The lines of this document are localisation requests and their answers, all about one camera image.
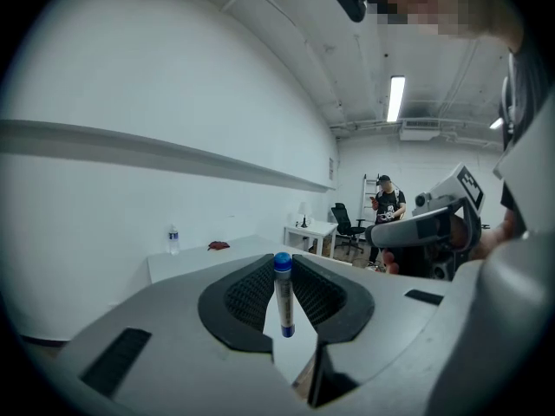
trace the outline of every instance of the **wall shelf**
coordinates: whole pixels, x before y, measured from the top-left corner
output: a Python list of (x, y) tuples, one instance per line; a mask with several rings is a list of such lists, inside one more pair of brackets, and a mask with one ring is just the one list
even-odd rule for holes
[(0, 120), (0, 137), (0, 153), (139, 166), (313, 192), (334, 189), (216, 153), (100, 128), (37, 120)]

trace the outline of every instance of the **black office chair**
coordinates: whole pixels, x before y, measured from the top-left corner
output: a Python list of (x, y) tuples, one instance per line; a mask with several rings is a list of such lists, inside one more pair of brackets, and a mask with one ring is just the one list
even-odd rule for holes
[(359, 234), (363, 234), (366, 231), (366, 228), (361, 226), (361, 222), (363, 221), (363, 219), (358, 219), (358, 226), (351, 226), (349, 214), (347, 214), (347, 209), (345, 208), (344, 204), (336, 204), (335, 208), (331, 209), (331, 212), (333, 212), (333, 215), (336, 217), (338, 223), (337, 232), (340, 235), (349, 238), (348, 242), (341, 242), (340, 244), (336, 245), (336, 248), (338, 246), (348, 246), (349, 248), (347, 249), (347, 256), (350, 253), (351, 247), (364, 252), (364, 249), (358, 246), (355, 242), (356, 236), (358, 236)]

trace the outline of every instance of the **ladder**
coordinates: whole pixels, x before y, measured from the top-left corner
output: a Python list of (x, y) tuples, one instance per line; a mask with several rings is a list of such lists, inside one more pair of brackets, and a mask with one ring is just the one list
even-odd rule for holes
[(362, 178), (362, 202), (361, 202), (361, 214), (359, 218), (365, 222), (375, 222), (375, 211), (372, 209), (372, 201), (370, 196), (375, 197), (378, 193), (378, 179), (380, 174), (377, 175), (375, 179), (368, 179), (367, 175), (364, 174)]

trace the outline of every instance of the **red object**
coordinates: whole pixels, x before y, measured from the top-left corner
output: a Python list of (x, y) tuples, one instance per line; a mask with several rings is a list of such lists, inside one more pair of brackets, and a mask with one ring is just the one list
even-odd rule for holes
[(208, 250), (223, 250), (224, 248), (229, 248), (229, 244), (226, 242), (211, 242), (208, 245)]

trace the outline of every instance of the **blue cap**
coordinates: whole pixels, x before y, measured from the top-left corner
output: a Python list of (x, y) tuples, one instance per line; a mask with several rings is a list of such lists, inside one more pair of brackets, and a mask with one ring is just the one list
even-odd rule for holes
[(288, 271), (291, 269), (293, 261), (289, 253), (277, 253), (274, 256), (274, 270), (275, 271)]
[(281, 328), (281, 334), (284, 337), (292, 337), (294, 333), (295, 333), (295, 325), (291, 325), (290, 327), (282, 327)]

